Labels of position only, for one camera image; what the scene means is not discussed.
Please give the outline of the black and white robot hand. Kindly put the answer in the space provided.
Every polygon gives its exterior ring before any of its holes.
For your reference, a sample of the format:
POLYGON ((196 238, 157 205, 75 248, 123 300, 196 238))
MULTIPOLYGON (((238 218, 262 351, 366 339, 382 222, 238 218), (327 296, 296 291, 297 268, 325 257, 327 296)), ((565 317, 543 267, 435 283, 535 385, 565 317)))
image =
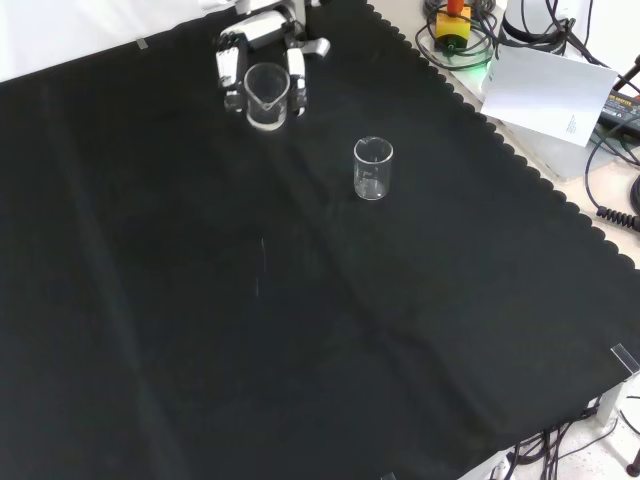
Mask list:
POLYGON ((306 63, 304 57, 324 57, 331 48, 328 39, 308 40, 306 27, 299 20, 292 3, 282 1, 224 29, 215 41, 218 84, 224 92, 228 111, 241 112, 246 106, 244 76, 248 69, 248 53, 282 40, 286 46, 288 75, 293 85, 287 92, 293 100, 293 111, 301 116, 308 106, 306 63))

